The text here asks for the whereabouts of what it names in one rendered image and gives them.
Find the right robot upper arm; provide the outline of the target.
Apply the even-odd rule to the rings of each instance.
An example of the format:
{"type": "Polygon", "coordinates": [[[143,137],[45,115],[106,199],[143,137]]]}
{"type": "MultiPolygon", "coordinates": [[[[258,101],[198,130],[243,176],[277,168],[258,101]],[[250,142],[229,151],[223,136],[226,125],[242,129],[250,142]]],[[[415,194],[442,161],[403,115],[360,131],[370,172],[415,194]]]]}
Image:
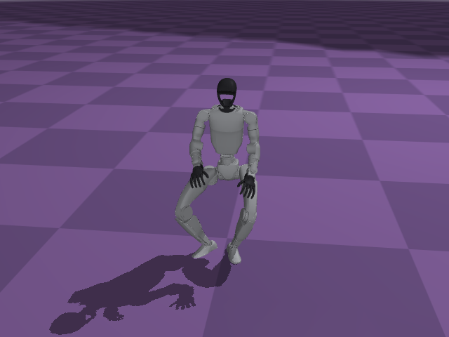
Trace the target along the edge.
{"type": "Polygon", "coordinates": [[[206,125],[204,125],[204,122],[209,120],[210,111],[211,109],[199,111],[194,124],[192,140],[194,140],[194,147],[200,150],[203,149],[203,142],[201,142],[201,137],[206,127],[206,125]]]}

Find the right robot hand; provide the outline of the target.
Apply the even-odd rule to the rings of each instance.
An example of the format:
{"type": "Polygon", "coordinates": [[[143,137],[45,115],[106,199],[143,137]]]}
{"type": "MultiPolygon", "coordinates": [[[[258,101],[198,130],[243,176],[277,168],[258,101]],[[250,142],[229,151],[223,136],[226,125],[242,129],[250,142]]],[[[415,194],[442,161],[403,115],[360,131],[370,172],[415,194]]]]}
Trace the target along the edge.
{"type": "Polygon", "coordinates": [[[209,178],[208,174],[203,170],[203,166],[202,166],[202,165],[200,165],[200,166],[195,166],[195,167],[193,168],[193,172],[192,172],[191,178],[190,178],[190,185],[191,185],[192,188],[194,188],[194,187],[193,187],[192,181],[194,181],[194,185],[195,185],[195,187],[197,188],[197,185],[196,185],[196,179],[197,179],[197,182],[198,182],[198,184],[199,184],[199,187],[201,187],[200,180],[199,180],[200,177],[201,177],[201,181],[202,181],[203,185],[205,185],[204,180],[203,180],[203,174],[204,174],[207,178],[209,178]]]}

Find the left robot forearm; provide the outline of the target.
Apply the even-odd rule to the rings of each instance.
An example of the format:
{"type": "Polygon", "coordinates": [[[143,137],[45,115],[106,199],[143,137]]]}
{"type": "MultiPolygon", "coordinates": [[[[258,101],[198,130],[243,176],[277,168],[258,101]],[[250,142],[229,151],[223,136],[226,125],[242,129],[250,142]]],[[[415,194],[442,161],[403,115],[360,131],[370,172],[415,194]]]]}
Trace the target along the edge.
{"type": "Polygon", "coordinates": [[[246,173],[248,173],[248,175],[255,177],[259,161],[260,161],[260,145],[257,143],[255,146],[255,154],[251,154],[248,156],[248,168],[246,170],[246,173]]]}

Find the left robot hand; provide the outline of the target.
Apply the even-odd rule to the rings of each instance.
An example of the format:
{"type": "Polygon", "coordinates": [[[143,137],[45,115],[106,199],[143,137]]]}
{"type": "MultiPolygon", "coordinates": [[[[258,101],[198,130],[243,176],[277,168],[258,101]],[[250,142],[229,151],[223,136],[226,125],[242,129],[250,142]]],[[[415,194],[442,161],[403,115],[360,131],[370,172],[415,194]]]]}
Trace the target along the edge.
{"type": "Polygon", "coordinates": [[[245,191],[245,194],[244,194],[243,197],[246,196],[249,188],[250,188],[250,190],[249,190],[247,198],[249,198],[249,196],[250,196],[250,194],[252,192],[252,189],[253,189],[253,194],[252,194],[251,199],[254,197],[254,194],[255,194],[255,183],[254,182],[255,182],[255,178],[253,176],[251,176],[251,175],[248,175],[248,173],[246,173],[245,176],[244,176],[244,179],[241,182],[239,182],[237,187],[239,187],[243,183],[243,188],[242,188],[240,194],[242,194],[242,192],[244,191],[244,189],[246,187],[246,191],[245,191]]]}

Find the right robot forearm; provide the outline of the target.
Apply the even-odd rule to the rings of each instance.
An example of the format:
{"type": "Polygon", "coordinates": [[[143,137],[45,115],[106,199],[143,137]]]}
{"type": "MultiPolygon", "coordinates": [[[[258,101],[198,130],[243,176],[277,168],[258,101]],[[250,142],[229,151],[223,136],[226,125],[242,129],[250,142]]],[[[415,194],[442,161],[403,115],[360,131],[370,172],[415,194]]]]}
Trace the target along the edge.
{"type": "Polygon", "coordinates": [[[192,164],[193,168],[195,166],[203,165],[202,158],[201,158],[201,151],[200,149],[197,149],[194,147],[194,140],[192,140],[189,144],[189,154],[192,158],[192,164]]]}

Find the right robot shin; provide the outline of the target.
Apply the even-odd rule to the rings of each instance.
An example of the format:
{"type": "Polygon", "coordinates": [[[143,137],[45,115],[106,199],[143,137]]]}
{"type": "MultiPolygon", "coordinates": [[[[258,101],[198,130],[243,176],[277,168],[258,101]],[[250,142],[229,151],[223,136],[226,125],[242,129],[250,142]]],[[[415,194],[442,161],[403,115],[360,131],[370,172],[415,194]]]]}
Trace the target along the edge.
{"type": "Polygon", "coordinates": [[[211,245],[209,238],[207,238],[207,236],[205,235],[204,231],[202,230],[202,226],[195,215],[192,215],[192,217],[189,220],[179,220],[177,218],[175,218],[175,220],[181,225],[181,227],[185,231],[187,231],[191,236],[193,236],[198,242],[202,243],[203,245],[206,245],[207,243],[208,245],[206,246],[211,245]]]}

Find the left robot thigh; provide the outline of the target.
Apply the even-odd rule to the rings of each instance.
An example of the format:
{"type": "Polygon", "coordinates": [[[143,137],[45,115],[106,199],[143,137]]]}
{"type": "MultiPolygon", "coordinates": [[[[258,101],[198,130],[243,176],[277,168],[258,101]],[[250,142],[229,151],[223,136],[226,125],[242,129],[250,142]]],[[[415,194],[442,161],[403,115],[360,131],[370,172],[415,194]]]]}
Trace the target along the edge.
{"type": "MultiPolygon", "coordinates": [[[[246,174],[247,168],[248,168],[247,164],[239,166],[239,178],[240,178],[241,181],[244,179],[244,176],[246,174]]],[[[252,194],[253,194],[253,189],[252,189],[252,192],[251,192],[249,198],[247,198],[249,190],[250,190],[250,188],[249,188],[246,196],[243,198],[243,200],[244,200],[244,207],[245,208],[243,207],[241,209],[240,218],[241,218],[241,221],[244,222],[244,223],[253,222],[254,215],[257,212],[257,181],[256,181],[256,177],[255,177],[255,182],[254,183],[255,183],[255,194],[254,194],[254,197],[251,199],[252,194]]],[[[241,184],[241,186],[242,186],[241,187],[241,189],[242,189],[243,188],[243,183],[241,184]]],[[[243,196],[245,194],[245,191],[246,191],[246,187],[245,187],[244,191],[242,192],[243,196]]]]}

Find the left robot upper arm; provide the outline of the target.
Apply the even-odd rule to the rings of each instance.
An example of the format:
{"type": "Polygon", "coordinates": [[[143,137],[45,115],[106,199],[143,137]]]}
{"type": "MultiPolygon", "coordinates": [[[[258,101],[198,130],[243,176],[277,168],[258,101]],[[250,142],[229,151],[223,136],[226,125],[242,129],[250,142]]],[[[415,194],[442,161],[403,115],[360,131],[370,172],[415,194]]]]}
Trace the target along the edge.
{"type": "Polygon", "coordinates": [[[250,139],[250,143],[247,144],[247,153],[255,154],[255,146],[259,144],[259,128],[258,128],[258,120],[257,115],[254,112],[243,110],[243,118],[244,121],[248,124],[248,137],[250,139]]]}

